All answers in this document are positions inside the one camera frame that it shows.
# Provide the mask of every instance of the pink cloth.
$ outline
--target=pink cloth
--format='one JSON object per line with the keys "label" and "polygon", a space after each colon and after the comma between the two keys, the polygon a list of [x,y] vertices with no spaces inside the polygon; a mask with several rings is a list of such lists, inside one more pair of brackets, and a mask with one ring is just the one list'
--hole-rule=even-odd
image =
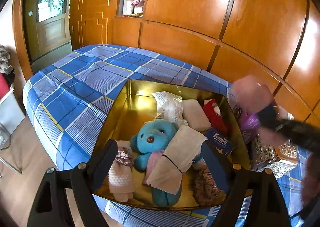
{"label": "pink cloth", "polygon": [[159,158],[161,158],[163,152],[164,152],[164,150],[154,151],[154,152],[151,153],[151,155],[149,157],[149,160],[148,160],[148,164],[147,164],[146,176],[145,176],[145,178],[143,180],[143,184],[144,185],[147,185],[147,178],[151,174],[151,171],[155,167],[155,165],[158,162]]}

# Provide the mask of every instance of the bed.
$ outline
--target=bed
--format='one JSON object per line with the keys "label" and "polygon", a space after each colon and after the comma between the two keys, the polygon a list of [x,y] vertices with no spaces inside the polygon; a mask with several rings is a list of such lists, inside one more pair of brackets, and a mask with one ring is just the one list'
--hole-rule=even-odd
{"label": "bed", "polygon": [[[183,61],[149,50],[116,45],[86,46],[39,71],[23,89],[23,102],[39,139],[59,170],[87,162],[119,91],[129,79],[184,85],[223,94],[231,107],[231,83]],[[289,215],[301,209],[300,190],[308,157],[278,179]],[[184,212],[132,208],[95,196],[99,208],[125,226],[210,226],[220,207]],[[237,222],[246,217],[246,198]],[[292,226],[300,224],[298,217]]]}

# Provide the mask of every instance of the teddy bear ear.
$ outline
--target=teddy bear ear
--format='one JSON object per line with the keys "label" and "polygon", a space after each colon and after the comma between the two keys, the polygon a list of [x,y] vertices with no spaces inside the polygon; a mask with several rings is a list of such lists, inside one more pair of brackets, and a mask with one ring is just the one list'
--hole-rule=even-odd
{"label": "teddy bear ear", "polygon": [[137,144],[137,139],[138,139],[138,135],[133,135],[130,139],[130,146],[132,151],[134,152],[139,152],[138,150],[138,144]]}
{"label": "teddy bear ear", "polygon": [[172,122],[172,124],[173,124],[173,126],[176,128],[176,130],[178,130],[178,129],[179,129],[178,124],[176,124],[175,122]]}

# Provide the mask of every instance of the teddy bear nose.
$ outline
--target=teddy bear nose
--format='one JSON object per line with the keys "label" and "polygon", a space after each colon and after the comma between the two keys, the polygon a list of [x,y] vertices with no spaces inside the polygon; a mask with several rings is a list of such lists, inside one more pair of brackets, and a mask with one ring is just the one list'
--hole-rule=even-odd
{"label": "teddy bear nose", "polygon": [[154,140],[155,140],[155,138],[152,136],[147,138],[148,143],[153,143]]}

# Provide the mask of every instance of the white cloth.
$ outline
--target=white cloth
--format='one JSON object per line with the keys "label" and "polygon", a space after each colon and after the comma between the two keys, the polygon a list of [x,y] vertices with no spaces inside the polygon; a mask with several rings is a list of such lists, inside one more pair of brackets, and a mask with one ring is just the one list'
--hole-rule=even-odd
{"label": "white cloth", "polygon": [[211,123],[197,100],[182,100],[182,115],[188,125],[196,131],[205,131],[211,128]]}
{"label": "white cloth", "polygon": [[[118,148],[128,148],[132,155],[130,141],[117,141],[117,144]],[[128,199],[133,198],[134,183],[132,180],[132,171],[130,166],[120,165],[116,160],[113,161],[109,170],[108,178],[110,193],[114,195],[118,202],[127,202]]]}
{"label": "white cloth", "polygon": [[182,173],[191,167],[192,160],[206,139],[200,132],[181,125],[156,163],[147,179],[147,184],[167,193],[176,194],[181,185]]}

